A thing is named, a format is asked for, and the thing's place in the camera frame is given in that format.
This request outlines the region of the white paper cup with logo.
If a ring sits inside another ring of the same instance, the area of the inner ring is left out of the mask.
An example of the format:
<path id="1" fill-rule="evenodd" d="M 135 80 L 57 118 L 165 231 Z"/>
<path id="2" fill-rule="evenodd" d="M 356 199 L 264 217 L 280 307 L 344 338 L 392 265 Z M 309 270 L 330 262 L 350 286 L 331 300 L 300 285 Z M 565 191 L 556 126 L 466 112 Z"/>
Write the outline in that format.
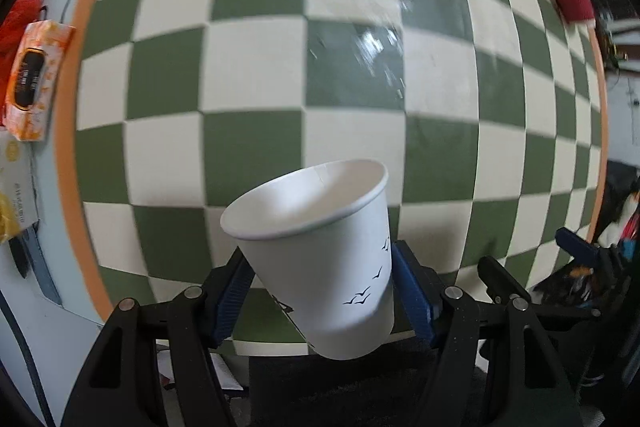
<path id="1" fill-rule="evenodd" d="M 350 360 L 394 326 L 387 168 L 349 159 L 299 169 L 235 199 L 220 226 L 322 357 Z"/>

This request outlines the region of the grey side table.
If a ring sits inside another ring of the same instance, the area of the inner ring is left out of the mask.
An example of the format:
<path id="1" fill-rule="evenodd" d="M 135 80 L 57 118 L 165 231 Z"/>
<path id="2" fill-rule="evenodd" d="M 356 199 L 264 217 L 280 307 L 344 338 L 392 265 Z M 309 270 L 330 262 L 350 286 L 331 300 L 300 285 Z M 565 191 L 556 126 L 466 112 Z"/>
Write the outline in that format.
<path id="1" fill-rule="evenodd" d="M 48 17 L 68 23 L 78 0 L 44 0 Z M 1 363 L 43 425 L 58 425 L 102 321 L 70 238 L 55 166 L 55 125 L 26 150 L 39 221 L 1 247 Z"/>

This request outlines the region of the bag of yellow snacks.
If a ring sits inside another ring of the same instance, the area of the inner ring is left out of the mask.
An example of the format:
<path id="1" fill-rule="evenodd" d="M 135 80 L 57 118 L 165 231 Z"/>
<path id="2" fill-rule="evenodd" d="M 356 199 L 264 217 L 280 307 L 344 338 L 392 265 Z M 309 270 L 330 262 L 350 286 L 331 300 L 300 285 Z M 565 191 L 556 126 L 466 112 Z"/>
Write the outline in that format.
<path id="1" fill-rule="evenodd" d="M 0 242 L 34 225 L 38 218 L 32 184 L 32 155 L 27 144 L 6 129 L 0 134 Z"/>

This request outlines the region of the green checkered table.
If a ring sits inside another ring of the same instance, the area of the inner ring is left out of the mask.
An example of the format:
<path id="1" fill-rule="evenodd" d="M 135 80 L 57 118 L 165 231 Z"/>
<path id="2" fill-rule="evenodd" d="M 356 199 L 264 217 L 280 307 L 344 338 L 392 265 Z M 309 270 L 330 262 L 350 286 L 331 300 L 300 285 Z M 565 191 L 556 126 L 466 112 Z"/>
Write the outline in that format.
<path id="1" fill-rule="evenodd" d="M 223 265 L 220 218 L 298 169 L 387 168 L 390 233 L 475 298 L 480 257 L 534 286 L 590 236 L 601 62 L 551 0 L 77 0 L 56 170 L 97 317 Z"/>

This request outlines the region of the orange wet wipes pack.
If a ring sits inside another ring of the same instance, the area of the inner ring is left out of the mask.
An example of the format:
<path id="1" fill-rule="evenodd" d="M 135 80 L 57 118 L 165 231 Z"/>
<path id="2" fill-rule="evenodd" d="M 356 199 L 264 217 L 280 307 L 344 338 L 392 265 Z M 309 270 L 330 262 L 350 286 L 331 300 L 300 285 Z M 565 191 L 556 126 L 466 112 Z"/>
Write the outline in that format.
<path id="1" fill-rule="evenodd" d="M 39 142 L 46 137 L 58 70 L 75 27 L 55 20 L 26 26 L 11 69 L 3 124 L 15 139 Z"/>

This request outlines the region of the red plastic bag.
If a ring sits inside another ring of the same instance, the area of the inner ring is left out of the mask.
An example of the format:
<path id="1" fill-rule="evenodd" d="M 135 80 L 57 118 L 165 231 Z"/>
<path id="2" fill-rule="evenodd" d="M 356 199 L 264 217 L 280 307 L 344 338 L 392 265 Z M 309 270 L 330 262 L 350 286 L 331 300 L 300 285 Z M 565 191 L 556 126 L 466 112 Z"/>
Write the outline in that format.
<path id="1" fill-rule="evenodd" d="M 6 16 L 0 29 L 0 126 L 6 129 L 3 122 L 4 106 L 6 106 L 6 90 L 26 27 L 39 20 L 43 9 L 43 0 L 16 0 Z"/>

